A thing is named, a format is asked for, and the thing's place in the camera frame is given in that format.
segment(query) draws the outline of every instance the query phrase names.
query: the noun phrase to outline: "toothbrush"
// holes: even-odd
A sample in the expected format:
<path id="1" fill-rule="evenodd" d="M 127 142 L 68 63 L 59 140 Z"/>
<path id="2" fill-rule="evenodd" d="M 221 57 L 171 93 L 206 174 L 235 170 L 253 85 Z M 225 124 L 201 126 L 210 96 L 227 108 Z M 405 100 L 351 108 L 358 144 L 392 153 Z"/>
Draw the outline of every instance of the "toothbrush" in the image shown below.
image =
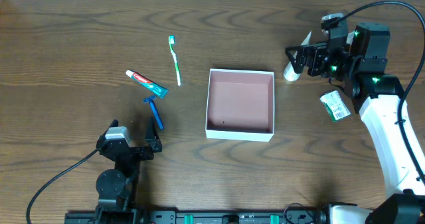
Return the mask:
<path id="1" fill-rule="evenodd" d="M 175 54 L 175 52 L 173 50 L 173 45 L 175 44 L 174 35 L 170 35 L 168 37 L 168 43 L 170 45 L 171 54 L 173 55 L 173 60 L 174 60 L 174 65 L 175 65 L 175 74 L 177 75 L 177 84 L 180 86 L 181 85 L 181 77 L 180 77 L 179 64 L 177 62 L 177 55 Z"/>

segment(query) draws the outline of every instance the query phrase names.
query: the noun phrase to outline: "red label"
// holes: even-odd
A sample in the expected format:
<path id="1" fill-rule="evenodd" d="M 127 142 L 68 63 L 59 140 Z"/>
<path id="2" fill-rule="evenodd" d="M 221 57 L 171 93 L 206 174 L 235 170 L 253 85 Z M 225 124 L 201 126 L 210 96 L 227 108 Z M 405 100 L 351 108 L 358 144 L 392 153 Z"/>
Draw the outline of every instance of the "red label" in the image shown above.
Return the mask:
<path id="1" fill-rule="evenodd" d="M 142 75 L 140 75 L 138 73 L 134 73 L 133 76 L 139 82 L 142 82 L 142 83 L 145 83 L 145 84 L 151 84 L 152 83 L 152 81 L 144 78 Z"/>

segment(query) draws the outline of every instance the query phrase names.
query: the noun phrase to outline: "green tape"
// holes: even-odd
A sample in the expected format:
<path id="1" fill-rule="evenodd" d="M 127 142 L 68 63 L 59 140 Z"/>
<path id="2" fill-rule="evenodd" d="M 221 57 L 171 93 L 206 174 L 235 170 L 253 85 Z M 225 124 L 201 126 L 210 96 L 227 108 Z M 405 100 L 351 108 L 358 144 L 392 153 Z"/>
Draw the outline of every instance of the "green tape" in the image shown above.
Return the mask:
<path id="1" fill-rule="evenodd" d="M 270 215 L 270 224 L 279 224 L 279 216 Z"/>
<path id="2" fill-rule="evenodd" d="M 193 224 L 193 216 L 185 215 L 185 224 Z"/>

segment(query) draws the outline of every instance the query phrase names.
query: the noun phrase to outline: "wood grain surface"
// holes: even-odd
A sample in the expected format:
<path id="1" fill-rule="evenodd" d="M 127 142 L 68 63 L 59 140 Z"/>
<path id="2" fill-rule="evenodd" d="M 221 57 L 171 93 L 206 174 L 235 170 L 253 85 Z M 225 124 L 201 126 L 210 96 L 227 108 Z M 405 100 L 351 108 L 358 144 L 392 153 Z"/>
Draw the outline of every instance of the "wood grain surface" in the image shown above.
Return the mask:
<path id="1" fill-rule="evenodd" d="M 359 115 L 333 123 L 319 101 L 327 80 L 284 82 L 284 48 L 320 18 L 378 0 L 2 0 L 0 5 L 0 223 L 24 223 L 35 192 L 89 154 L 118 119 L 143 144 L 151 95 L 125 75 L 134 69 L 169 89 L 156 105 L 163 152 L 142 164 L 138 200 L 188 209 L 283 209 L 297 201 L 385 200 L 382 171 Z M 425 0 L 402 0 L 425 13 Z M 348 20 L 387 24 L 387 72 L 406 86 L 424 37 L 417 18 L 393 5 Z M 167 44 L 175 35 L 183 85 Z M 210 68 L 270 70 L 276 75 L 276 133 L 270 142 L 208 140 Z M 424 75 L 408 97 L 425 145 Z M 345 103 L 353 112 L 350 100 Z M 93 210 L 95 182 L 113 163 L 95 155 L 36 200 L 33 223 L 63 223 L 70 210 Z"/>

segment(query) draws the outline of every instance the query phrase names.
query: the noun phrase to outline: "white box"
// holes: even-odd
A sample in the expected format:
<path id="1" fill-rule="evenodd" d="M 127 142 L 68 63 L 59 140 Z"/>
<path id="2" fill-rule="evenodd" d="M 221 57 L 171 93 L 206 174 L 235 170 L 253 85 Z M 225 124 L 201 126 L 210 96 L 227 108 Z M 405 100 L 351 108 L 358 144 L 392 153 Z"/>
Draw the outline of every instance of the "white box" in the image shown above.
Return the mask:
<path id="1" fill-rule="evenodd" d="M 207 138 L 268 142 L 274 134 L 274 73 L 210 69 Z"/>

